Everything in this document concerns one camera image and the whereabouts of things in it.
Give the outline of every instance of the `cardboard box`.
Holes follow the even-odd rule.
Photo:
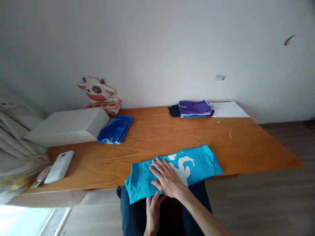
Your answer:
[[[24,139],[45,147],[97,141],[109,116],[102,108],[55,112]]]

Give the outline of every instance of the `gray floor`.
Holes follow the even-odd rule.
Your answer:
[[[206,182],[214,215],[233,235],[315,235],[315,130],[302,122],[262,127],[304,162],[301,169]],[[61,235],[122,235],[115,191],[90,192]]]

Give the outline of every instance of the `curtain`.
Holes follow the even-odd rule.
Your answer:
[[[49,163],[40,159],[46,147],[23,139],[42,121],[28,104],[0,89],[0,205],[23,191],[30,176]]]

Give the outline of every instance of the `table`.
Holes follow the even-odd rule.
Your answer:
[[[65,178],[23,194],[114,188],[124,185],[132,163],[205,144],[215,153],[223,176],[303,166],[250,118],[171,117],[167,107],[119,112],[125,114],[134,119],[122,144],[88,142],[52,147],[48,154],[53,159],[75,151]]]

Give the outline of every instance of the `sticker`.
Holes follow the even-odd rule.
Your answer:
[[[225,80],[227,74],[219,74],[216,76],[216,80]]]

